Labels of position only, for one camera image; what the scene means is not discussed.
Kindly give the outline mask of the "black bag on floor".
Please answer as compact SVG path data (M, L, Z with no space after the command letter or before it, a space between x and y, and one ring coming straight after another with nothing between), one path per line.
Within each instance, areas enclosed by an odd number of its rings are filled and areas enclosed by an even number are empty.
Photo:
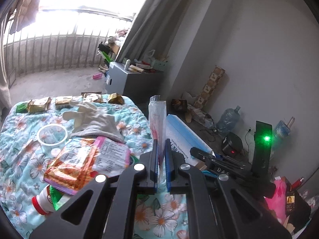
M187 112L188 102L187 100L172 99L170 103L171 109L175 112Z

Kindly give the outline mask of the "grey storage cabinet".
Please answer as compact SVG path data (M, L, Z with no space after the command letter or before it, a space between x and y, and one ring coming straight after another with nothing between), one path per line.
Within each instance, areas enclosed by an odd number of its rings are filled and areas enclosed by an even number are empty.
M156 72L132 72L121 63L111 62L106 76L106 92L129 97L135 104L146 102L157 95L163 74Z

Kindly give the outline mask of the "gold snack bag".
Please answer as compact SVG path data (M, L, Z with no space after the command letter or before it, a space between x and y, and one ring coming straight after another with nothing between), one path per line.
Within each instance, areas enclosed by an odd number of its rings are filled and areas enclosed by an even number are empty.
M42 99L33 99L28 102L27 110L29 113L37 113L47 111L51 103L50 97Z

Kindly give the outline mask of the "red lighter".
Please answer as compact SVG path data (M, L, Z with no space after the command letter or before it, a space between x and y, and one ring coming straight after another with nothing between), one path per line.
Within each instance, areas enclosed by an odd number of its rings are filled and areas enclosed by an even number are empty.
M291 185L291 190L297 190L303 184L304 177L299 178Z

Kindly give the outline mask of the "white blue box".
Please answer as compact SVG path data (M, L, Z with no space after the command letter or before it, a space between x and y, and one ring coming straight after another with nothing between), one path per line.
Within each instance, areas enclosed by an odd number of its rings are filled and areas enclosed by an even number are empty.
M196 166L199 163L199 160L190 154L192 147L215 155L213 150L176 115L168 114L166 117L166 137L170 139L172 149L183 154L187 164Z

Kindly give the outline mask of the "pink floral blanket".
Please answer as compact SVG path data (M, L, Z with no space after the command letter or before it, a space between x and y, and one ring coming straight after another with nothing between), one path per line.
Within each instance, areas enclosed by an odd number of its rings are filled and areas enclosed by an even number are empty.
M268 209L271 214L283 224L286 220L286 189L287 185L282 179L275 179L274 184L276 186L273 197L265 198Z

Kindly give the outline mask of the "blue jug on dispenser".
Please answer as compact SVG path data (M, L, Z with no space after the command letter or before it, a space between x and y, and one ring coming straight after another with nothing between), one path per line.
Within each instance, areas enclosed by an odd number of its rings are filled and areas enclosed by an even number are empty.
M283 120L280 120L273 130L273 137L282 140L285 139L287 136L290 135L291 128L294 122L294 117L291 117L287 123Z

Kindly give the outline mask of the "clear plastic lid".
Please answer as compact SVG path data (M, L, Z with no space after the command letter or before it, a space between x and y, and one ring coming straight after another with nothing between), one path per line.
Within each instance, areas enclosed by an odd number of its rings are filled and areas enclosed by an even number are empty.
M67 129L56 123L45 125L37 132L37 140L46 147L58 147L68 138Z

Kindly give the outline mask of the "clear plastic wrapper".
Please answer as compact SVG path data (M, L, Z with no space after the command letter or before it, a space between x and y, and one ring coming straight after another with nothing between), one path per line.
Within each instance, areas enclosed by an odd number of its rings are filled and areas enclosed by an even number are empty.
M159 147L159 165L163 165L166 140L166 101L160 95L154 95L149 101L149 125L153 140L157 140Z

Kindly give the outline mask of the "empty blue water jug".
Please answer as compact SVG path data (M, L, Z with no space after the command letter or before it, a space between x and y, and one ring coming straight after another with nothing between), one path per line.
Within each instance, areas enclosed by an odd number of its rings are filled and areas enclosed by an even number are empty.
M241 107L237 105L235 109L228 108L223 112L220 120L216 124L219 133L227 134L235 128L241 118L239 115L240 109Z

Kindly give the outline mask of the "floral blue bedspread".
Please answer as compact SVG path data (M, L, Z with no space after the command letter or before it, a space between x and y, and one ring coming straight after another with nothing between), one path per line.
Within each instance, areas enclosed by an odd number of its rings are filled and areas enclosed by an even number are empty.
M100 107L114 116L134 158L151 148L148 120L130 98L125 97L123 105L101 103ZM45 187L43 175L53 155L40 145L37 132L52 123L72 131L73 121L62 115L63 110L55 105L35 114L11 109L1 129L1 210L22 238L28 238L45 220L31 199ZM159 184L155 195L138 196L134 238L188 238L188 224L185 195L171 195L165 182Z

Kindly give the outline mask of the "balcony railing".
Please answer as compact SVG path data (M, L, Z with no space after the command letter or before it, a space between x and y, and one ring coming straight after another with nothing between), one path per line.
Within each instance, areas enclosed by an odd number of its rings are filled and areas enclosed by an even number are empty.
M36 36L26 31L4 33L4 64L8 76L58 69L87 68L101 63L98 45L109 33L82 32Z

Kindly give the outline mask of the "black tracker green light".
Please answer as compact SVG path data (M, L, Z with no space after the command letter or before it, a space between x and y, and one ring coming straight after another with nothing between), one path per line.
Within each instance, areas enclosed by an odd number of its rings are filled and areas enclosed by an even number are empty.
M251 170L258 177L265 178L268 176L272 139L272 126L268 123L256 121L255 148Z

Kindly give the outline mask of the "orange snack bag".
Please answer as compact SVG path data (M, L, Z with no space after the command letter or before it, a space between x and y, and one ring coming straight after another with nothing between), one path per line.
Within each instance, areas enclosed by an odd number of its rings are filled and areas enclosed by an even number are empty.
M126 144L103 136L75 137L54 158L43 177L57 190L74 195L97 175L118 176L129 164Z

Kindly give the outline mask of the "white cloth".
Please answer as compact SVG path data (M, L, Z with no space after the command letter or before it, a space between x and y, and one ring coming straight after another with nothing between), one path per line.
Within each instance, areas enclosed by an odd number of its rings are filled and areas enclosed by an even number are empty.
M74 128L70 137L103 136L115 142L125 143L123 135L117 129L115 117L106 114L100 107L88 102L74 104L77 111L65 111L62 115L66 121L73 120Z

